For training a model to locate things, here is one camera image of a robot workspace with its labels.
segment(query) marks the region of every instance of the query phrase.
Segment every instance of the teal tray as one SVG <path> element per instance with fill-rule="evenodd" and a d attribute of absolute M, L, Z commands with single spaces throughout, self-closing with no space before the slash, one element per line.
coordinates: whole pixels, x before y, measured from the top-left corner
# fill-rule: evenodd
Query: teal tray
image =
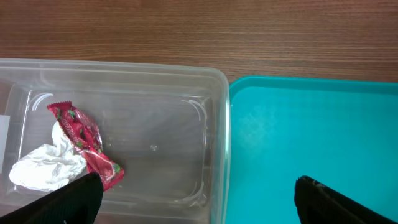
<path fill-rule="evenodd" d="M 230 93 L 227 224 L 300 223 L 302 175 L 398 221 L 398 84 L 245 77 Z"/>

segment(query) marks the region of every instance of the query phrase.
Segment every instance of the red candy wrapper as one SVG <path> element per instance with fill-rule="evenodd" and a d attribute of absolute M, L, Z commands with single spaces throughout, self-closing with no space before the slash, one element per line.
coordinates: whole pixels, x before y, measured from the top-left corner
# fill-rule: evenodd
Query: red candy wrapper
<path fill-rule="evenodd" d="M 124 170 L 105 156 L 100 130 L 94 120 L 72 102 L 53 103 L 47 106 L 56 117 L 72 146 L 87 161 L 87 171 L 99 173 L 104 191 L 110 189 L 124 177 Z"/>

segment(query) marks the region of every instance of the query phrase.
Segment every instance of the white sticker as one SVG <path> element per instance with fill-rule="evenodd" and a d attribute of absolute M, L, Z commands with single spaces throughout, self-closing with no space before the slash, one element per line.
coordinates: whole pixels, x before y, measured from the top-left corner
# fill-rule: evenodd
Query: white sticker
<path fill-rule="evenodd" d="M 2 172 L 2 163 L 4 161 L 4 152 L 6 151 L 6 142 L 10 116 L 0 115 L 0 174 Z"/>

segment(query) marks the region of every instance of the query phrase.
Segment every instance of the white tissue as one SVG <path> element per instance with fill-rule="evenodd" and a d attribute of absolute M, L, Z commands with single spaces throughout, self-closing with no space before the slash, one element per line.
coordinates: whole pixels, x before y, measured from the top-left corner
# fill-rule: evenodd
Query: white tissue
<path fill-rule="evenodd" d="M 31 190 L 49 192 L 73 180 L 86 166 L 56 122 L 52 128 L 54 146 L 44 144 L 16 162 L 10 180 Z"/>

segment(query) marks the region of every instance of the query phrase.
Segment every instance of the transparent plastic bin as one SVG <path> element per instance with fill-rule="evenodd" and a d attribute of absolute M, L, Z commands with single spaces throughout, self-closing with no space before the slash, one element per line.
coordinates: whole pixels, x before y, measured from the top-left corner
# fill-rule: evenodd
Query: transparent plastic bin
<path fill-rule="evenodd" d="M 220 71 L 60 60 L 0 60 L 0 115 L 10 119 L 0 148 L 0 215 L 45 195 L 8 175 L 20 158 L 52 143 L 55 118 L 46 106 L 68 100 L 95 119 L 104 153 L 126 173 L 104 193 L 96 222 L 224 223 L 229 88 Z"/>

